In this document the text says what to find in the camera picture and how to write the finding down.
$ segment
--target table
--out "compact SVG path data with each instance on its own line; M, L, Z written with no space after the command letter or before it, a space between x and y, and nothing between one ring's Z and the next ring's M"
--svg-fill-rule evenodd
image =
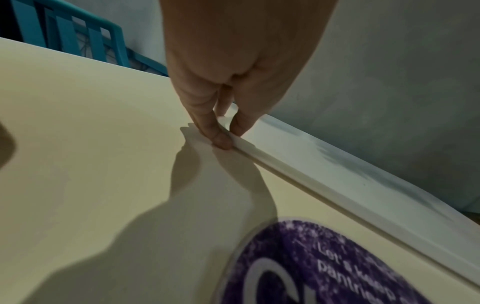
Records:
M351 239L433 303L479 302L430 258L212 147L168 78L4 39L0 54L1 303L211 302L240 244L286 218Z

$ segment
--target hand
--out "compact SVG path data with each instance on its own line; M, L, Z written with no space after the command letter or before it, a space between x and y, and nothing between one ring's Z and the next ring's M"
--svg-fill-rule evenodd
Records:
M285 94L315 50L336 0L160 0L168 73L181 103L216 146L243 135Z

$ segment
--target fingernail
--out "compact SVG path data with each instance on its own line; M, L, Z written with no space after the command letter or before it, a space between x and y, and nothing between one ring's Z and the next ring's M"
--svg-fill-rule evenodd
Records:
M233 140L230 138L229 135L227 135L225 133L218 134L215 137L213 143L217 147L219 147L220 149L223 149L223 150L230 150L234 146Z

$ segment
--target purple label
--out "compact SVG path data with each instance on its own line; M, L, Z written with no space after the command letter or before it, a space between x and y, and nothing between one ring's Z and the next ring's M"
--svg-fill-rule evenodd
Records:
M263 229L226 276L221 304L430 304L355 242L300 220Z

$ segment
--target concrete wall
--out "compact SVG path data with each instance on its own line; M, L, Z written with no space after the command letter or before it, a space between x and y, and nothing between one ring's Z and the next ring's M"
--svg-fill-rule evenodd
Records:
M165 63L157 0L70 1L119 24L129 47ZM340 0L271 114L480 212L479 11L476 0Z

